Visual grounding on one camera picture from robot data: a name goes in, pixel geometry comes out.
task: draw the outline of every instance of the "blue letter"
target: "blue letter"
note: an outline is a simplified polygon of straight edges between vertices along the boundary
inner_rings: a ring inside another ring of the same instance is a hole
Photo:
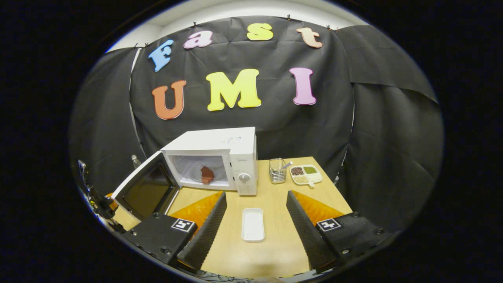
[[[166,66],[166,64],[170,61],[168,55],[171,54],[171,48],[168,45],[172,45],[173,41],[170,39],[163,43],[159,48],[154,50],[148,57],[152,58],[155,64],[155,71],[159,71],[162,67]]]

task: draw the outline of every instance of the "microwave control panel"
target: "microwave control panel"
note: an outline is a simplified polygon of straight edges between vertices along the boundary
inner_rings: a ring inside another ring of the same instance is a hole
[[[257,194],[257,173],[255,172],[255,159],[253,155],[233,156],[231,159],[232,171],[239,195]]]

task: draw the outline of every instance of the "white tray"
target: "white tray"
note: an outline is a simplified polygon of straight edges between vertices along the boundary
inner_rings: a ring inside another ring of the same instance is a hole
[[[243,209],[241,238],[247,242],[261,242],[265,237],[264,218],[261,208]]]
[[[301,175],[293,175],[292,174],[292,169],[296,168],[296,167],[300,167],[302,168],[302,173]],[[311,174],[307,174],[306,171],[304,171],[304,167],[312,167],[316,170],[316,173],[311,173]],[[323,179],[321,173],[318,171],[318,168],[314,165],[296,165],[296,166],[292,166],[290,167],[290,176],[292,176],[292,180],[294,183],[296,183],[297,185],[309,185],[311,188],[314,188],[314,184],[315,183],[319,183],[321,182],[321,180]],[[295,177],[306,177],[307,179],[307,182],[297,182],[295,180]]]

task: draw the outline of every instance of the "microwave door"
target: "microwave door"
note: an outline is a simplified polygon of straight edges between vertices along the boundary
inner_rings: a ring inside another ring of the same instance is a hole
[[[165,214],[178,186],[161,151],[152,155],[112,194],[123,209],[139,221],[152,213]]]

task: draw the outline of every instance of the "meat slice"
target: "meat slice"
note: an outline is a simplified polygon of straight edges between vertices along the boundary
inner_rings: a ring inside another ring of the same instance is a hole
[[[213,178],[215,178],[215,174],[213,174],[213,171],[211,171],[206,166],[204,166],[201,169],[201,172],[203,172],[203,174],[201,175],[201,181],[203,182],[203,184],[208,184],[213,180]]]

